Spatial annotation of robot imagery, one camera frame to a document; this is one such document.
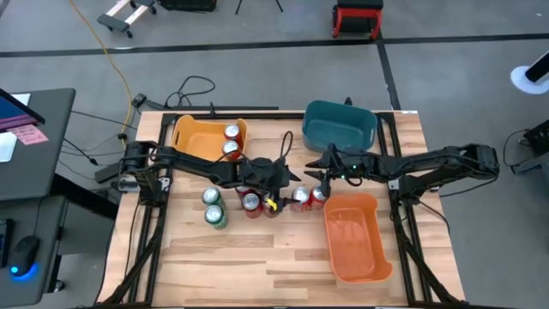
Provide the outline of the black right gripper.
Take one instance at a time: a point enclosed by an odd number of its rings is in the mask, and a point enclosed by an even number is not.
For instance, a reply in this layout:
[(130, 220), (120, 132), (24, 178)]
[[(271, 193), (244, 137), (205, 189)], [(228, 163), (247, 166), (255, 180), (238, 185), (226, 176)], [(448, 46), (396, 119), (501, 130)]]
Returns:
[(305, 165), (308, 168), (324, 169), (324, 172), (305, 171), (305, 175), (321, 181), (321, 193), (330, 197), (332, 179), (343, 179), (351, 186), (360, 186), (366, 178), (372, 158), (371, 153), (357, 149), (340, 150), (330, 143), (320, 159)]

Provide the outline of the red Fanta soda can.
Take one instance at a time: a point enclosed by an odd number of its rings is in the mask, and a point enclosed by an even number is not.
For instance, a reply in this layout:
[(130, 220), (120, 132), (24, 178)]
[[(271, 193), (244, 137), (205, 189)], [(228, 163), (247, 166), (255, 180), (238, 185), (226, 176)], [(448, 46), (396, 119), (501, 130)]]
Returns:
[(234, 141), (238, 144), (241, 144), (243, 141), (242, 131), (237, 124), (227, 124), (223, 130), (223, 134), (228, 141)]
[(316, 185), (311, 189), (310, 200), (311, 210), (319, 210), (324, 207), (327, 198), (323, 195), (320, 185)]
[(305, 187), (298, 187), (292, 194), (293, 203), (291, 210), (294, 212), (303, 212), (310, 209), (311, 200), (310, 192)]
[(236, 161), (242, 157), (240, 146), (234, 140), (226, 140), (222, 146), (222, 152), (227, 161)]

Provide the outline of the Coca-Cola Star Wars soda can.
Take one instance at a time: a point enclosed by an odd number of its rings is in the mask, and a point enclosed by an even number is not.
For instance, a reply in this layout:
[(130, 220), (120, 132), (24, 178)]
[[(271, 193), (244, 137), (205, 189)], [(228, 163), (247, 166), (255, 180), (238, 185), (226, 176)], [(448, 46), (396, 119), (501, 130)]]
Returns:
[(256, 219), (262, 214), (262, 202), (256, 193), (248, 193), (243, 196), (242, 207), (248, 218)]

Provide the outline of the green Sprite soda can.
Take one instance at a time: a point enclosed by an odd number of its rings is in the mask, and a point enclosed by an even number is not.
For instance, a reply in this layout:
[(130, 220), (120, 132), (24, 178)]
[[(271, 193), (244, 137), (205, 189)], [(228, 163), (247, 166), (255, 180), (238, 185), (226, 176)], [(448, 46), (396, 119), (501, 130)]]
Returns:
[(226, 212), (219, 205), (209, 205), (205, 210), (204, 219), (216, 230), (224, 229), (227, 226)]
[(216, 187), (213, 187), (213, 186), (207, 187), (202, 192), (202, 202), (206, 206), (217, 205), (222, 209), (224, 209), (226, 207), (225, 202), (223, 200), (223, 197), (222, 197), (220, 191)]

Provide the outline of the teal plastic bin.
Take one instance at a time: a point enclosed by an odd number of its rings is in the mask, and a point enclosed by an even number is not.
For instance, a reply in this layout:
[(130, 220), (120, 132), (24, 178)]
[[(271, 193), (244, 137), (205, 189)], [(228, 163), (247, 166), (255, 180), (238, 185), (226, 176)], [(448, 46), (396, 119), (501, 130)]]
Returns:
[(304, 146), (322, 153), (330, 143), (338, 149), (370, 149), (377, 133), (377, 117), (367, 109), (314, 100), (305, 109), (302, 123)]

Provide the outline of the black floor bar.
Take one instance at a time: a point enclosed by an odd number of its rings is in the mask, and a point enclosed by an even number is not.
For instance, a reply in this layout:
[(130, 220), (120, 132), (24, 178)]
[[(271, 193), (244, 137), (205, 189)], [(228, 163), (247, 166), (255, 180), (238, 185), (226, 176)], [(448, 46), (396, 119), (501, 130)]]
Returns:
[(148, 105), (151, 109), (167, 112), (191, 112), (191, 111), (206, 111), (206, 112), (222, 112), (222, 111), (278, 111), (278, 106), (172, 106), (164, 107), (162, 105)]

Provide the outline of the red and black stool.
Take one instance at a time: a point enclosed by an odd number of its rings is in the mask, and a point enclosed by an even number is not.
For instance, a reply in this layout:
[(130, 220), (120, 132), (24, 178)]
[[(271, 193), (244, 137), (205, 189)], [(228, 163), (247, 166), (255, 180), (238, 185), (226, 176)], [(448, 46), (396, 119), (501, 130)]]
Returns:
[(383, 23), (383, 0), (337, 0), (332, 17), (333, 38), (340, 33), (368, 33), (376, 40)]

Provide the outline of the black power brick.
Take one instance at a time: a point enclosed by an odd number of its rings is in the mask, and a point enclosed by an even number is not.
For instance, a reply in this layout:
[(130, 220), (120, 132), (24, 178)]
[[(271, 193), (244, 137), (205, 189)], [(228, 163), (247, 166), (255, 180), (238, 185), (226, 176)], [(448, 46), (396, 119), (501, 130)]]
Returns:
[(120, 180), (120, 177), (123, 172), (123, 165), (119, 163), (113, 163), (102, 167), (99, 171), (94, 174), (94, 180), (98, 184), (103, 184), (109, 180), (115, 179)]

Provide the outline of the black equipment stand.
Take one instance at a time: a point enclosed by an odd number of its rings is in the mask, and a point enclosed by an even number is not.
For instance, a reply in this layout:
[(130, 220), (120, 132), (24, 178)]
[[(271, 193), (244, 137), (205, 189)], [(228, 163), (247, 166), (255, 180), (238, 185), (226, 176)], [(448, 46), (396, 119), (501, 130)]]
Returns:
[(539, 168), (549, 179), (549, 119), (528, 130), (524, 138), (534, 151), (534, 157), (514, 165), (512, 172), (520, 174)]

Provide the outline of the white round stand base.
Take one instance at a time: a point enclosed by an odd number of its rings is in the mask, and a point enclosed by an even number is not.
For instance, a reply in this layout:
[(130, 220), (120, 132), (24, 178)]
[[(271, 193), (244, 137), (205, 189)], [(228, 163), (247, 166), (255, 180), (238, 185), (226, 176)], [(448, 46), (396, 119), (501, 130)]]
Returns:
[(549, 50), (529, 66), (518, 66), (510, 72), (513, 85), (526, 94), (549, 92)]

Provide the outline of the dark grey desk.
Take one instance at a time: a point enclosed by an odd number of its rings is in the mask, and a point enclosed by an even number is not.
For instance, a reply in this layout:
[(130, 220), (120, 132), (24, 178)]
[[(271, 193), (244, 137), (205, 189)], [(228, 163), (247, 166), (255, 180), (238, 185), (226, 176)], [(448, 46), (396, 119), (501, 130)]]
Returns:
[(12, 159), (0, 163), (0, 201), (49, 193), (75, 95), (73, 88), (30, 93), (28, 106), (45, 119), (39, 130), (48, 140), (33, 145), (18, 142)]
[(33, 270), (26, 276), (9, 273), (9, 259), (0, 269), (0, 308), (32, 306), (54, 291), (60, 264), (58, 247), (68, 202), (63, 197), (42, 197), (0, 202), (0, 219), (15, 222), (9, 258), (15, 245), (27, 236), (39, 239)]

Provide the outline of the pink sticky note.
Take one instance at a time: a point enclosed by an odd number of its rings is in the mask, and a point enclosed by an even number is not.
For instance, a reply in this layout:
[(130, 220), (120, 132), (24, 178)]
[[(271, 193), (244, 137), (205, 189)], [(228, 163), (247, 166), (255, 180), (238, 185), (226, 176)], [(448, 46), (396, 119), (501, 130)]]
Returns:
[(48, 141), (47, 136), (35, 125), (32, 124), (8, 129), (8, 132), (14, 134), (17, 139), (25, 145), (32, 145)]

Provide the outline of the black computer mouse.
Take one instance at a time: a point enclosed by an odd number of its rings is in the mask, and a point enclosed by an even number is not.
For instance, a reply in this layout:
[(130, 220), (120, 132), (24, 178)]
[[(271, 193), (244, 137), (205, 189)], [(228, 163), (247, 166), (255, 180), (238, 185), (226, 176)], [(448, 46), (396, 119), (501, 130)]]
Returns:
[(9, 273), (13, 277), (28, 275), (35, 265), (39, 249), (39, 239), (36, 236), (27, 236), (16, 245), (9, 258)]

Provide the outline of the black keyboard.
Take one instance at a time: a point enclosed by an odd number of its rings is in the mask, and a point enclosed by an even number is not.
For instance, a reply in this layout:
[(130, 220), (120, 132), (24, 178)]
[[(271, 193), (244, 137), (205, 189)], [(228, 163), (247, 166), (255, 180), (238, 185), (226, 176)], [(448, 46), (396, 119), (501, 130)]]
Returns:
[(0, 269), (8, 263), (14, 225), (13, 219), (0, 219)]

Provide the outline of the black aluminium rig frame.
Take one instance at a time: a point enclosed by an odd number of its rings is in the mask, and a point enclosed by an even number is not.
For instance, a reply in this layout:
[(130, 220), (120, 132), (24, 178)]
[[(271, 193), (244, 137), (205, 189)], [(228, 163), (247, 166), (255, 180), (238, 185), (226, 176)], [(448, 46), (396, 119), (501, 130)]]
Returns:
[[(319, 154), (302, 142), (302, 115), (297, 111), (220, 112), (228, 123), (244, 118), (248, 124), (245, 153), (252, 157), (278, 157), (282, 137), (291, 130), (293, 146), (287, 163), (308, 187), (314, 179), (303, 174), (304, 165)], [(401, 155), (427, 151), (417, 112), (382, 112), (387, 152), (400, 145)], [(332, 272), (322, 211), (285, 210), (275, 218), (246, 217), (234, 190), (222, 191), (229, 213), (228, 227), (211, 228), (203, 218), (200, 195), (210, 183), (197, 176), (174, 172), (167, 206), (160, 253), (151, 258), (136, 282), (136, 296), (124, 297), (123, 305), (141, 302), (151, 307), (194, 306), (406, 306), (407, 294), (397, 249), (394, 223), (389, 219), (390, 197), (387, 185), (364, 182), (360, 188), (345, 181), (332, 182), (333, 192), (366, 192), (377, 199), (377, 222), (387, 260), (393, 265), (392, 276), (381, 282), (350, 284)], [(125, 194), (119, 206), (112, 234), (105, 278), (97, 301), (107, 300), (122, 282), (131, 244), (130, 265), (145, 225), (150, 238), (160, 222), (159, 209), (139, 208), (135, 226), (130, 228), (138, 194)], [(406, 215), (404, 228), (416, 223), (425, 262), (450, 294), (465, 300), (447, 227), (429, 209), (413, 207)]]

